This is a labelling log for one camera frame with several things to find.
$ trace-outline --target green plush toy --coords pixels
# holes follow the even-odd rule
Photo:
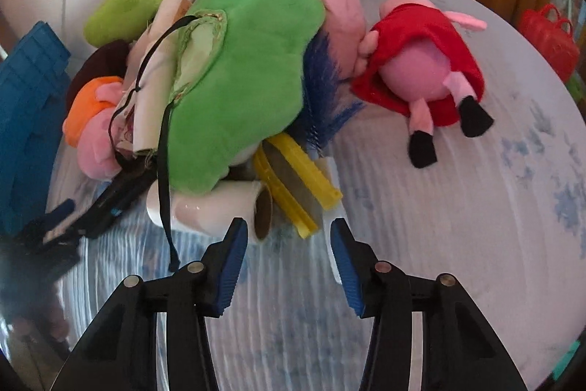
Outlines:
[[[162,0],[105,0],[87,20],[83,35],[99,48],[115,40],[130,43],[142,35]]]
[[[196,0],[180,32],[168,137],[169,184],[209,192],[246,148],[303,106],[303,54],[321,0]]]

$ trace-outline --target blue plastic crate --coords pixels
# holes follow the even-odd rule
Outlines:
[[[45,213],[65,119],[70,54],[39,22],[0,64],[0,234]]]

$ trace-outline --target silver rivet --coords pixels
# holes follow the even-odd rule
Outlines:
[[[189,272],[191,272],[192,274],[198,274],[198,273],[200,273],[205,268],[206,268],[206,266],[203,265],[201,262],[191,262],[187,266],[187,270]]]
[[[124,286],[128,288],[132,288],[138,285],[141,280],[138,276],[128,276],[124,279]]]
[[[393,266],[391,264],[389,264],[388,262],[385,262],[384,260],[382,260],[382,261],[376,262],[376,264],[374,264],[374,269],[377,272],[380,272],[381,274],[388,274],[393,269]]]
[[[446,287],[453,287],[456,285],[456,278],[450,274],[442,274],[439,276],[439,281]]]

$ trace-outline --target green plush bag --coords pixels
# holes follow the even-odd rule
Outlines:
[[[167,143],[170,186],[209,192],[236,155],[303,106],[303,54],[320,0],[196,0],[179,35]]]

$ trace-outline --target yellow plastic clip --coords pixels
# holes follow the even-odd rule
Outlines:
[[[279,133],[267,138],[267,141],[281,152],[285,160],[301,178],[305,187],[315,196],[321,207],[326,211],[336,207],[343,197],[342,192],[332,186],[332,183],[327,180],[291,136],[286,133]]]
[[[301,238],[307,239],[315,233],[318,225],[277,177],[268,162],[262,143],[253,156],[253,165],[259,179],[267,185],[272,198],[295,226]]]

